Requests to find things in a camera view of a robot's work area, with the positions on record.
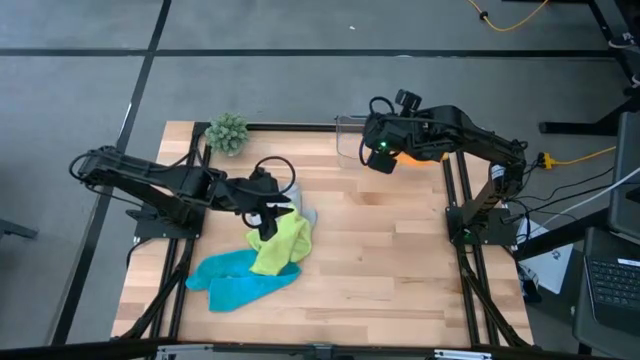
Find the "grey microfiber towel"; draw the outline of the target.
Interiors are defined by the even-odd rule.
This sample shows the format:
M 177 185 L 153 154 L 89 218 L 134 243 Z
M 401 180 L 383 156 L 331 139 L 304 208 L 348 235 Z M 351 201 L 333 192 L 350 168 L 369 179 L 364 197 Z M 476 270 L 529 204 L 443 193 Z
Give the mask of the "grey microfiber towel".
M 279 206 L 295 208 L 298 213 L 310 223 L 311 227 L 314 227 L 317 222 L 317 212 L 314 208 L 304 202 L 300 187 L 297 184 L 294 184 L 284 192 L 284 195 L 289 199 L 289 201 L 279 203 Z

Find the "black desk frame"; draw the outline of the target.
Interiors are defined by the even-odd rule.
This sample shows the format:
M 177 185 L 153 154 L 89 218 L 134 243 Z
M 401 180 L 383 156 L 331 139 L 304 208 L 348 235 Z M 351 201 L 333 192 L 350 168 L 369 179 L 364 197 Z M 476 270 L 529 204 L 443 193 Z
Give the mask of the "black desk frame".
M 596 22 L 601 28 L 601 32 L 607 41 L 614 36 L 622 34 L 614 33 L 610 29 L 603 13 L 596 4 L 596 0 L 580 1 L 585 2 L 590 7 Z M 637 40 L 640 40 L 640 0 L 611 1 L 614 4 L 614 8 L 622 16 L 625 32 L 630 32 Z M 631 83 L 631 85 L 623 91 L 623 94 L 627 99 L 621 105 L 603 116 L 600 120 L 593 123 L 540 122 L 538 124 L 539 131 L 543 134 L 615 136 L 618 133 L 619 119 L 623 113 L 640 112 L 640 87 L 634 87 L 631 81 L 633 74 L 631 65 L 625 55 L 625 51 L 627 49 L 610 48 L 610 52 L 613 54 L 614 59 L 620 65 L 625 76 Z

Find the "teal microfiber towel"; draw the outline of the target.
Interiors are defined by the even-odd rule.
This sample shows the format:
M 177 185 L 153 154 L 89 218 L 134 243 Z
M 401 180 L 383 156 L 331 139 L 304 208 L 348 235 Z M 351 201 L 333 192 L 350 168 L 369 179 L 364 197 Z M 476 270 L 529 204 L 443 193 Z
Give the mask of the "teal microfiber towel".
M 202 260 L 185 281 L 191 291 L 206 291 L 210 312 L 232 312 L 251 302 L 291 285 L 301 268 L 289 262 L 277 275 L 262 275 L 250 270 L 258 252 L 236 250 Z

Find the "green artificial potted plant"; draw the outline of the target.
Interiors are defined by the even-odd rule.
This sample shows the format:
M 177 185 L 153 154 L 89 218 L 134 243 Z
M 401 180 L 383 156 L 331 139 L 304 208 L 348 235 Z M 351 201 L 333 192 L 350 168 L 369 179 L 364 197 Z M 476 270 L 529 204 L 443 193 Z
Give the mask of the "green artificial potted plant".
M 232 113 L 212 118 L 205 130 L 205 137 L 206 143 L 214 152 L 236 156 L 249 141 L 246 118 Z

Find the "black side desk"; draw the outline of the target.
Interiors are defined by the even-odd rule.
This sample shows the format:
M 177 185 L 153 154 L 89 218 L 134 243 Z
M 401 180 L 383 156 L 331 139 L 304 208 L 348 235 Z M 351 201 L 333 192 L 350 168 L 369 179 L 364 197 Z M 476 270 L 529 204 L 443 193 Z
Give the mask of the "black side desk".
M 589 228 L 609 231 L 628 240 L 611 230 L 608 224 L 608 213 L 600 210 L 527 241 L 522 249 L 516 251 L 516 258 L 519 260 L 529 259 L 582 240 L 584 242 L 583 257 L 577 261 L 581 275 L 574 305 L 573 335 L 584 347 L 598 350 L 613 357 L 640 360 L 640 336 L 603 326 L 593 317 L 584 261 L 585 238 Z

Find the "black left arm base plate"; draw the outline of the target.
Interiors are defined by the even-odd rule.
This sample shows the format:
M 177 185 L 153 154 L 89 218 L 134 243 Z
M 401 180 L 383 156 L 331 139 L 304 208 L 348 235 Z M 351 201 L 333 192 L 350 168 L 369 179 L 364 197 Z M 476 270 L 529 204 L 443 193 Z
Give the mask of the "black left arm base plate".
M 176 225 L 168 220 L 162 220 L 150 207 L 144 207 L 142 210 L 129 209 L 126 214 L 137 223 L 134 231 L 135 237 L 140 239 L 187 239 L 198 238 L 201 235 L 205 211 L 195 209 L 192 218 L 186 225 Z

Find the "black aluminium table frame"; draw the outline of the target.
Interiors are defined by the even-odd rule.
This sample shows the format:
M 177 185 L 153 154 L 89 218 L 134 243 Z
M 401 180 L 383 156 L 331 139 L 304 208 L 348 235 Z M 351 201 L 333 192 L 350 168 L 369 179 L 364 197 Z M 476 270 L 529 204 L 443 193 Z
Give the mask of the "black aluminium table frame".
M 478 193 L 485 161 L 399 166 L 390 175 L 342 168 L 331 125 L 254 124 L 241 155 L 211 163 L 246 176 L 258 162 L 294 180 L 318 215 L 312 251 L 289 286 L 232 312 L 210 312 L 206 291 L 177 290 L 152 334 L 185 342 L 466 347 L 448 194 Z

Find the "white paper bag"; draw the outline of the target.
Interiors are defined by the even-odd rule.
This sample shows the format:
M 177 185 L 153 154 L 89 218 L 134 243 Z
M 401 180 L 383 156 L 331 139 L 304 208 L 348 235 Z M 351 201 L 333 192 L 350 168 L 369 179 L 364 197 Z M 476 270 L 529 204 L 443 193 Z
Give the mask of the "white paper bag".
M 541 227 L 532 220 L 522 220 L 517 232 L 517 244 L 519 248 L 523 248 L 525 245 L 525 237 L 528 229 L 531 230 L 531 239 L 548 232 L 548 229 Z M 561 292 L 572 250 L 573 244 L 564 245 L 536 257 L 521 260 L 518 264 L 524 267 L 525 273 L 533 278 L 536 285 L 542 286 L 548 291 L 558 295 Z

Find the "grey chair leg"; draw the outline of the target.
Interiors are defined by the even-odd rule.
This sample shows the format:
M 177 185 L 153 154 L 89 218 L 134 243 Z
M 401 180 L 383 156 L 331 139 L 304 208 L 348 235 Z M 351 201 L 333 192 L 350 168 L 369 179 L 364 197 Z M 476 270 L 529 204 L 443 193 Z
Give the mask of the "grey chair leg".
M 15 235 L 26 239 L 34 239 L 38 235 L 38 231 L 0 219 L 0 239 L 5 235 Z

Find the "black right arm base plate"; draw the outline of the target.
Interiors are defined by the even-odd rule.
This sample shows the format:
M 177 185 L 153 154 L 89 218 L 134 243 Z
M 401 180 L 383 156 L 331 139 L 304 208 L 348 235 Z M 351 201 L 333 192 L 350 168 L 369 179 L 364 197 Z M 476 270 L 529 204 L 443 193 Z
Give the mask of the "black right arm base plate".
M 493 208 L 468 215 L 462 207 L 448 207 L 445 215 L 450 242 L 454 245 L 511 246 L 515 243 L 514 225 L 503 222 L 510 216 L 508 209 Z

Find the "black laptop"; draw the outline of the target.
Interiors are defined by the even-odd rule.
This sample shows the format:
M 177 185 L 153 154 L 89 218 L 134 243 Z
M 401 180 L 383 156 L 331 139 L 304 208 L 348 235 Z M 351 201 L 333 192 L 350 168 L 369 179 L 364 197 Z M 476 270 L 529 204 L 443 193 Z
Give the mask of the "black laptop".
M 594 319 L 640 336 L 640 245 L 589 228 L 585 238 L 587 289 Z

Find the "lime green microfiber towel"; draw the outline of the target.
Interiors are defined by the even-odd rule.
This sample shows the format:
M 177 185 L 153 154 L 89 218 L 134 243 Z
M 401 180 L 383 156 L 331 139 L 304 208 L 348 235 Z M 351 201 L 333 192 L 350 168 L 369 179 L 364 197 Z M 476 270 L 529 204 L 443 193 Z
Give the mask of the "lime green microfiber towel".
M 249 246 L 257 252 L 250 271 L 267 276 L 279 275 L 289 263 L 302 261 L 312 251 L 312 223 L 291 203 L 291 212 L 277 219 L 277 232 L 262 241 L 257 229 L 246 234 Z

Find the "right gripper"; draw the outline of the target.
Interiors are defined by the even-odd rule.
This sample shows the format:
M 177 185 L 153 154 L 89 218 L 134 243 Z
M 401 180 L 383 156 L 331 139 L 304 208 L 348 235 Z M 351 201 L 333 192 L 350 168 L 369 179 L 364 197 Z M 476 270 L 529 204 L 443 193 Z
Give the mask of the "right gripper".
M 362 165 L 391 174 L 397 164 L 395 156 L 401 152 L 416 160 L 426 160 L 416 145 L 423 127 L 412 119 L 421 102 L 419 95 L 403 89 L 395 96 L 395 103 L 401 106 L 400 113 L 395 111 L 394 105 L 386 97 L 375 96 L 369 101 L 369 115 L 362 132 L 360 151 L 367 147 L 370 153 L 367 160 L 360 153 Z

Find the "black rig crossbar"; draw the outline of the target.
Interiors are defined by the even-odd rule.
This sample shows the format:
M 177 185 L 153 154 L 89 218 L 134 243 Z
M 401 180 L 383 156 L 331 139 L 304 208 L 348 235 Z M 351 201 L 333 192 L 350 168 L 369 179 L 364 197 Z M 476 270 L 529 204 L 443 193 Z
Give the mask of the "black rig crossbar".
M 493 360 L 622 360 L 620 358 L 570 354 L 545 351 L 536 348 L 474 345 L 467 348 L 436 347 L 385 347 L 346 345 L 280 345 L 248 343 L 193 343 L 171 338 L 117 339 L 105 342 L 49 345 L 39 347 L 0 350 L 0 360 L 131 360 L 155 355 L 162 345 L 213 344 L 212 352 L 289 354 L 308 356 L 319 360 L 331 360 L 341 356 L 407 356 L 434 360 L 435 349 L 468 350 L 491 353 Z

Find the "dark grey monitor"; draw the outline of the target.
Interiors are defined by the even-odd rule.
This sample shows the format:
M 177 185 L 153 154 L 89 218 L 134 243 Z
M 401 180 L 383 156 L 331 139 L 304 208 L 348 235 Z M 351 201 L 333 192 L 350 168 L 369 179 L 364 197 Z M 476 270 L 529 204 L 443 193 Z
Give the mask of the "dark grey monitor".
M 620 116 L 608 224 L 621 237 L 640 244 L 640 112 Z

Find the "orange microfiber towel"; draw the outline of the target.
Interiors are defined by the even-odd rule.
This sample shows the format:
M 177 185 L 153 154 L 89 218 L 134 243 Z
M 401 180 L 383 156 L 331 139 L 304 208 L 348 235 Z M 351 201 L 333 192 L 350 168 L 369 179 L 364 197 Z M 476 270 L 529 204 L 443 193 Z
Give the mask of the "orange microfiber towel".
M 397 164 L 406 166 L 406 167 L 434 166 L 436 163 L 441 163 L 442 161 L 445 161 L 448 159 L 449 159 L 448 153 L 444 153 L 441 157 L 437 158 L 436 160 L 416 160 L 405 152 L 401 152 L 395 156 L 395 160 L 397 161 Z

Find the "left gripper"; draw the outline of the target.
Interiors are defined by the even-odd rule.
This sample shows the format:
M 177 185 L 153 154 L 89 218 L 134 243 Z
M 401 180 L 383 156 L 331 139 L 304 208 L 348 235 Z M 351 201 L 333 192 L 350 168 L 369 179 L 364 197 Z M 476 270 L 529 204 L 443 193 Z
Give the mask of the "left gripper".
M 240 215 L 247 226 L 258 230 L 262 241 L 268 241 L 277 233 L 276 218 L 295 211 L 294 207 L 287 207 L 292 203 L 291 198 L 286 194 L 278 195 L 278 190 L 277 180 L 258 167 L 248 178 L 217 182 L 213 209 Z

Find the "silver metal bracket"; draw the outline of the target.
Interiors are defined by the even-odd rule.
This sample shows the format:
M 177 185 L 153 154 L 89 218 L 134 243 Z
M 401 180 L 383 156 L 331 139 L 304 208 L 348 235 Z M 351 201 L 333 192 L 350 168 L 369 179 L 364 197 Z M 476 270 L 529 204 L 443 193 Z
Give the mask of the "silver metal bracket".
M 491 353 L 468 350 L 435 349 L 434 360 L 493 360 Z
M 214 350 L 213 344 L 177 344 L 162 345 L 157 348 L 152 360 L 177 360 L 179 356 L 192 355 L 196 353 L 211 353 Z

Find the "clear plastic bin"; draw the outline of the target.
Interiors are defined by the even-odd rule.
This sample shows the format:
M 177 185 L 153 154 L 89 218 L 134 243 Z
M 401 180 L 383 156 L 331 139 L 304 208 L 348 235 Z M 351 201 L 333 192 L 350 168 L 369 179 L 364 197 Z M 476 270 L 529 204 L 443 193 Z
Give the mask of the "clear plastic bin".
M 336 153 L 342 168 L 368 170 L 361 164 L 359 156 L 362 153 L 363 159 L 367 160 L 370 153 L 367 147 L 360 151 L 365 122 L 365 115 L 339 115 L 335 118 Z

